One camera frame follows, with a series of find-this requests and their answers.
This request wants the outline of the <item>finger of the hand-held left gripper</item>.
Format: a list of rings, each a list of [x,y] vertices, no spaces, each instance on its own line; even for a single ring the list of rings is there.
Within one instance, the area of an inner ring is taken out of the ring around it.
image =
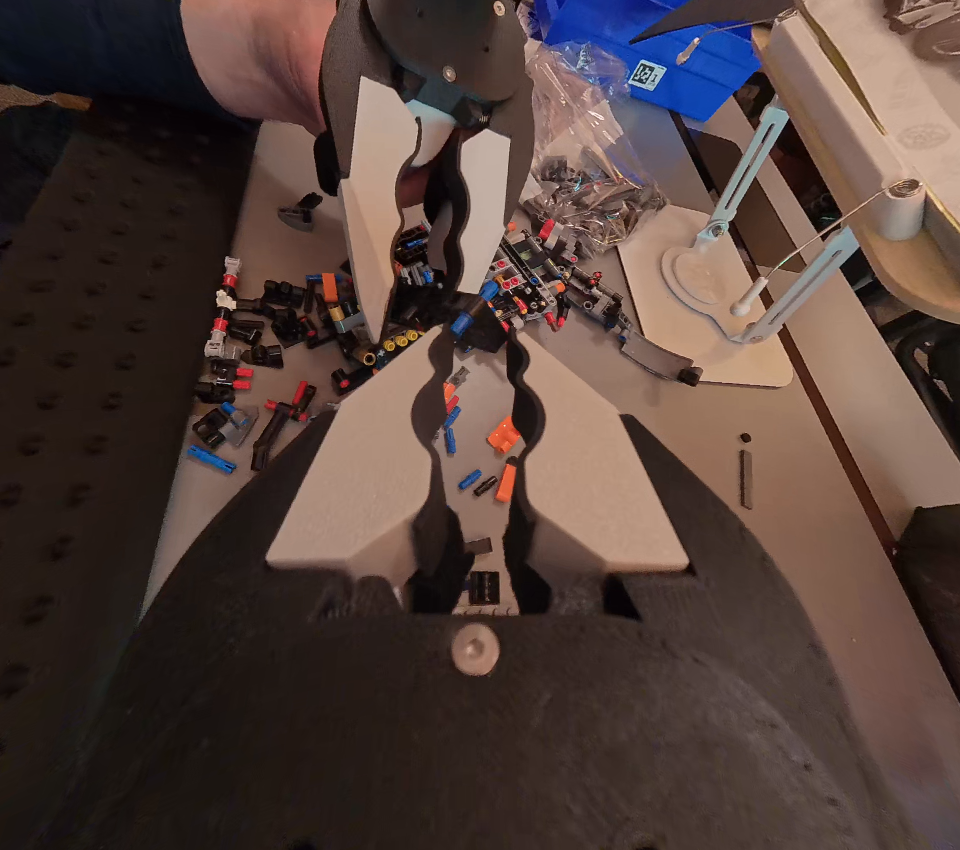
[[[394,89],[362,76],[353,136],[340,196],[358,306],[378,342],[397,281],[394,245],[403,217],[398,183],[417,154],[421,130]]]
[[[476,293],[487,279],[506,228],[510,143],[483,130],[448,141],[441,153],[440,202],[450,207],[440,245],[448,292]]]

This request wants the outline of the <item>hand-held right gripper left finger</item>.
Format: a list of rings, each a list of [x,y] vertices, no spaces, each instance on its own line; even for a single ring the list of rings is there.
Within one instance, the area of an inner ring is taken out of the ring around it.
[[[409,588],[416,612],[460,598],[460,523],[434,438],[454,338],[435,327],[340,404],[267,551],[270,567]]]

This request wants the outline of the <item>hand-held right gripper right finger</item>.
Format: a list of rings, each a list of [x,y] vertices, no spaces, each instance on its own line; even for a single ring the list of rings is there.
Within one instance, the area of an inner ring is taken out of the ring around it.
[[[685,574],[689,555],[616,406],[515,331],[506,370],[523,445],[506,529],[519,613],[546,613],[582,585],[602,594],[613,576]]]

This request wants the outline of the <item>lego subassembly with curved panel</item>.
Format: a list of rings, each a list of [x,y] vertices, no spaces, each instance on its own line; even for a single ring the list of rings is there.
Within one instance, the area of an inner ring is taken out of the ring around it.
[[[588,273],[572,264],[559,268],[555,284],[555,330],[563,328],[572,309],[589,316],[602,329],[613,334],[621,355],[664,380],[696,387],[703,374],[701,367],[687,357],[666,350],[647,339],[628,316],[620,293],[602,281],[602,273]]]

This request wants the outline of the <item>scattered loose lego pieces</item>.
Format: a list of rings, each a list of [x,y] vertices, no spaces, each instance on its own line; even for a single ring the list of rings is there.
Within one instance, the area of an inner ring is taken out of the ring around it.
[[[368,374],[330,337],[309,284],[346,263],[331,209],[332,199],[318,194],[279,209],[280,220],[301,227],[297,235],[279,224],[270,232],[292,252],[289,261],[258,263],[246,253],[224,260],[219,319],[206,351],[209,379],[195,389],[205,413],[193,425],[190,459],[232,474],[246,449],[252,476],[292,475],[276,453],[282,435],[312,425],[320,446],[342,401],[412,347]],[[306,471],[317,450],[306,451]]]

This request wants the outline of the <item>clear bag of lego pieces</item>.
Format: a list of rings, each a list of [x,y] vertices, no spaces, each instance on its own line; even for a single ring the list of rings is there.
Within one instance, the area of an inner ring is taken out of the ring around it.
[[[531,217],[572,230],[595,258],[630,240],[669,204],[618,111],[634,100],[627,68],[592,42],[536,44],[534,150],[522,201]]]

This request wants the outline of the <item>person's left hand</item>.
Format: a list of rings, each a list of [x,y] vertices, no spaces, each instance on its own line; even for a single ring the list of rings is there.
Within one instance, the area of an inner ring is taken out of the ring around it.
[[[194,67],[236,116],[327,128],[320,75],[334,0],[180,0]]]

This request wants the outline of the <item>white book stand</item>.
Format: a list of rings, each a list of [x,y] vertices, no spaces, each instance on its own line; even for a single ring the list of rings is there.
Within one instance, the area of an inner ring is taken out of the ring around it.
[[[780,330],[858,249],[889,290],[932,275],[934,289],[915,293],[921,310],[958,322],[934,299],[958,279],[958,218],[896,154],[805,18],[787,9],[755,31],[787,99],[776,94],[766,106],[709,216],[670,204],[618,256],[640,331],[701,367],[700,383],[783,388],[794,372]],[[827,240],[815,234],[748,285],[729,230],[790,117],[807,125],[822,160],[834,161],[854,206],[827,227]]]

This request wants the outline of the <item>blue bin with tag label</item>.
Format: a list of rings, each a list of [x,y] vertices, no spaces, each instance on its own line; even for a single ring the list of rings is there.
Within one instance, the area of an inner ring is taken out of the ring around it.
[[[635,44],[674,8],[668,0],[538,0],[543,39],[591,43],[626,67],[630,94],[696,121],[708,120],[760,67],[749,26],[698,26]]]

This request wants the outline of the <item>black perforated mat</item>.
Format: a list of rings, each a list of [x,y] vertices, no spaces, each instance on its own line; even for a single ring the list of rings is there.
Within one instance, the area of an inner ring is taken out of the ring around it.
[[[257,136],[97,100],[2,261],[2,848],[56,813],[137,623]]]

